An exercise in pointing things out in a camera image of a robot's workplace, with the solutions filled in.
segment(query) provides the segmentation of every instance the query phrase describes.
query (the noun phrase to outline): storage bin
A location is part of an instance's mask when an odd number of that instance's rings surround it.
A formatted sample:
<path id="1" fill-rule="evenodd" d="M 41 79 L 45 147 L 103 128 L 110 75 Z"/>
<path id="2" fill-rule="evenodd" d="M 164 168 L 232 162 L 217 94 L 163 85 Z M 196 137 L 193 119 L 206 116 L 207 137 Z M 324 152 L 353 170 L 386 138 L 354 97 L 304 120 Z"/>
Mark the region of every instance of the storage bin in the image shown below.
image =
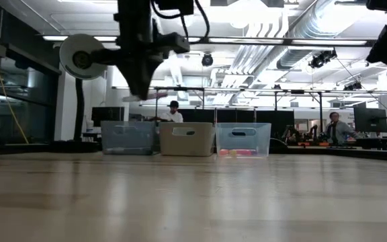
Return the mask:
<path id="1" fill-rule="evenodd" d="M 218 123 L 216 146 L 221 157 L 267 157 L 271 124 Z"/>
<path id="2" fill-rule="evenodd" d="M 102 148 L 106 155 L 153 155 L 157 138 L 154 122 L 101 122 Z"/>
<path id="3" fill-rule="evenodd" d="M 161 154 L 210 156 L 213 153 L 214 134 L 212 123 L 160 123 Z"/>

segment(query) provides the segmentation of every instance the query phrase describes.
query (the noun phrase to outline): white shirt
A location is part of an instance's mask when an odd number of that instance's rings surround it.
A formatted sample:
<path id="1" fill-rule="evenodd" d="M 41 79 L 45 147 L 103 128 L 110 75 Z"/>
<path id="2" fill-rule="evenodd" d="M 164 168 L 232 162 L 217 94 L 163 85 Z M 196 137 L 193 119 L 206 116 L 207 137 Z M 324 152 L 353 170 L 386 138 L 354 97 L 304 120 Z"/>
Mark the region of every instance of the white shirt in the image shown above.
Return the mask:
<path id="1" fill-rule="evenodd" d="M 179 112 L 175 112 L 174 114 L 166 112 L 161 115 L 161 118 L 173 122 L 183 122 L 183 116 Z"/>

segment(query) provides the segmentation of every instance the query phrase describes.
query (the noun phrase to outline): clear plastic bin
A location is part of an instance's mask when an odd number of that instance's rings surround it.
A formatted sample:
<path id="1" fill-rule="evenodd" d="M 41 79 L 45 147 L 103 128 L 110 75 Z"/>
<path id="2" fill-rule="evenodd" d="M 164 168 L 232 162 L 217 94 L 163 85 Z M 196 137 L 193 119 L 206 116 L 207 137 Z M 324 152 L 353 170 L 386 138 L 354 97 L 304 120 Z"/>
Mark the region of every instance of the clear plastic bin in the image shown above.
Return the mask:
<path id="1" fill-rule="evenodd" d="M 219 123 L 216 125 L 218 156 L 267 157 L 270 136 L 268 123 Z"/>
<path id="2" fill-rule="evenodd" d="M 101 122 L 106 155 L 153 155 L 157 133 L 154 122 Z"/>

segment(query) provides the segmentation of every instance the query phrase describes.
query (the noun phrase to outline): person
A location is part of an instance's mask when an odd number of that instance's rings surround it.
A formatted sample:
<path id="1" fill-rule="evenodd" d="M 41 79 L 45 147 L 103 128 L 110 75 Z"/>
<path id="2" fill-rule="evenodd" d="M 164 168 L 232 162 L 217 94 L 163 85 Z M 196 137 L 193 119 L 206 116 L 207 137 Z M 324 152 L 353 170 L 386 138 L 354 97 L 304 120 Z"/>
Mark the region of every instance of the person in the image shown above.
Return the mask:
<path id="1" fill-rule="evenodd" d="M 171 101 L 169 104 L 169 112 L 161 115 L 160 119 L 168 122 L 183 122 L 183 116 L 178 112 L 179 102 Z"/>
<path id="2" fill-rule="evenodd" d="M 334 145 L 342 145 L 346 141 L 346 135 L 359 138 L 358 134 L 349 125 L 340 121 L 340 114 L 331 112 L 329 114 L 331 122 L 326 127 L 328 142 Z"/>

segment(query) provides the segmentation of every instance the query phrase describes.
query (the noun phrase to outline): window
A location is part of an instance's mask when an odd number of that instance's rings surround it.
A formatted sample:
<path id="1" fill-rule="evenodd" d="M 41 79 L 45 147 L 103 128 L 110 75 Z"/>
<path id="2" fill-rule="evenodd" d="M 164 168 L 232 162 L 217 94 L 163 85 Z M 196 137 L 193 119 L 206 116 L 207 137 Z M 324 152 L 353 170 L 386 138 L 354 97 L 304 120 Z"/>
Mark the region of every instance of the window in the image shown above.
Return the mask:
<path id="1" fill-rule="evenodd" d="M 2 58 L 1 76 L 9 95 L 21 95 L 47 104 L 52 104 L 56 100 L 57 78 L 45 75 L 19 61 Z"/>
<path id="2" fill-rule="evenodd" d="M 30 143 L 46 143 L 53 140 L 53 108 L 13 98 L 9 98 L 9 101 Z M 0 95 L 0 137 L 7 144 L 25 143 L 3 95 Z"/>

